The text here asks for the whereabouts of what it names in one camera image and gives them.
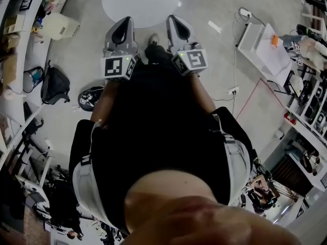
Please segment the backpack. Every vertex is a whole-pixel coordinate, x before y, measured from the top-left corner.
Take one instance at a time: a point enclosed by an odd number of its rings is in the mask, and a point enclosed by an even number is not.
[[[70,82],[68,78],[57,68],[50,67],[45,74],[41,88],[42,102],[45,104],[55,104],[59,99],[65,99],[65,103],[70,102],[68,97]]]

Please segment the black shirt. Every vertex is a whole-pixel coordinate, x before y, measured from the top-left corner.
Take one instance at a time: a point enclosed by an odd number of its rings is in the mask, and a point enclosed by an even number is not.
[[[124,82],[107,126],[97,128],[92,136],[91,159],[102,204],[108,219],[125,232],[127,191],[142,176],[158,170],[193,174],[209,185],[219,203],[229,202],[228,164],[219,123],[195,102],[187,78],[167,72],[151,66]],[[224,117],[224,131],[229,128],[230,134],[237,134],[252,150],[230,112],[226,108],[217,112]],[[78,124],[69,164],[71,175],[76,161],[88,153],[92,127],[90,121]]]

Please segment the white desk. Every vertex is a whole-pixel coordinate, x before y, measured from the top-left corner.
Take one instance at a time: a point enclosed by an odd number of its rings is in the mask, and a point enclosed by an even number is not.
[[[176,9],[179,0],[102,0],[106,14],[115,22],[133,18],[135,28],[147,28],[164,22]]]
[[[238,49],[267,80],[284,86],[293,62],[283,45],[271,45],[273,35],[276,33],[270,24],[264,27],[262,24],[249,23]]]

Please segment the red line on floor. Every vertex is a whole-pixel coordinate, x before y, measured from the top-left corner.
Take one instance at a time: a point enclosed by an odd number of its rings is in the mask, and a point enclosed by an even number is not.
[[[253,91],[252,91],[250,97],[247,99],[245,105],[243,106],[243,108],[241,109],[240,113],[239,113],[238,116],[236,117],[236,120],[239,118],[240,114],[243,112],[245,106],[247,105],[247,103],[248,103],[249,100],[251,99],[251,97],[252,97],[254,91],[256,90],[256,88],[258,87],[258,84],[259,84],[260,81],[262,81],[262,82],[263,82],[263,83],[264,83],[264,84],[269,88],[269,90],[270,90],[271,93],[275,96],[275,98],[276,98],[277,101],[280,103],[280,105],[281,105],[283,108],[285,108],[285,106],[284,106],[284,105],[281,103],[281,101],[278,99],[278,97],[276,96],[276,94],[274,93],[274,91],[269,87],[269,85],[268,85],[264,80],[262,80],[262,78],[260,78],[260,79],[258,80],[258,82],[256,83],[255,88],[253,89]]]
[[[239,116],[240,116],[240,114],[243,112],[245,106],[247,105],[247,103],[248,103],[249,100],[251,99],[251,97],[252,97],[252,95],[253,95],[255,89],[257,88],[257,86],[258,86],[258,84],[259,84],[259,82],[260,82],[260,80],[261,80],[261,78],[260,78],[260,79],[258,80],[258,82],[256,83],[255,88],[253,89],[252,93],[250,94],[250,97],[247,99],[247,101],[246,101],[245,105],[243,106],[243,108],[241,109],[240,113],[239,113],[238,116],[236,117],[236,120],[239,118]]]
[[[281,101],[278,99],[278,97],[276,96],[276,94],[274,93],[274,91],[269,87],[269,85],[264,81],[264,80],[262,80],[261,78],[260,78],[260,80],[269,88],[269,90],[271,91],[271,93],[275,96],[275,98],[277,99],[277,101],[281,104],[281,106],[283,107],[283,108],[285,108],[285,106],[281,103]]]

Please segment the shoe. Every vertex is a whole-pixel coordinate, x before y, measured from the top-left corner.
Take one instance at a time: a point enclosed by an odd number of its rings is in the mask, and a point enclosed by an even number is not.
[[[158,45],[159,44],[159,35],[157,33],[151,35],[151,37],[149,38],[149,42],[148,45]]]

